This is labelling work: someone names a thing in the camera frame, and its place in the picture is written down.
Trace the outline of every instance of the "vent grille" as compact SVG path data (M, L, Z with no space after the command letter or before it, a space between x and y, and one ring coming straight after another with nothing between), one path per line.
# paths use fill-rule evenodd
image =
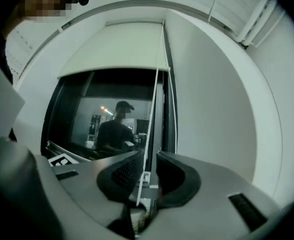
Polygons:
M228 198L251 231L258 229L267 221L242 193Z
M59 181L61 181L61 180L67 179L67 178L77 176L77 175L78 175L78 172L75 170L72 170L72 171L61 173L61 174L57 174L56 177Z

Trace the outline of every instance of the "man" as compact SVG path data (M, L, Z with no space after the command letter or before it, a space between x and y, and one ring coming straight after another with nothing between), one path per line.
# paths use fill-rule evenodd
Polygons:
M126 152L124 147L131 145L130 143L135 144L131 129L123 125L126 113L131 113L131 110L135 109L128 102L120 101L117 103L114 120L104 122L99 127L97 150L117 155Z

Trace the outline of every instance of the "roller blind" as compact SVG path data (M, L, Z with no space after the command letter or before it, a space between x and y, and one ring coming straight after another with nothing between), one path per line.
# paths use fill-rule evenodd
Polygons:
M101 69L168 70L162 25L122 23L94 34L62 68L59 77Z

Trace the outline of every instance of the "dark t-shirt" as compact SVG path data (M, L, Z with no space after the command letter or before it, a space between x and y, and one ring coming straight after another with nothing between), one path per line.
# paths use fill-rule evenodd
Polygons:
M125 141L135 143L132 131L125 125L111 120L103 122L99 127L96 147L101 149L105 145L109 145L121 150Z

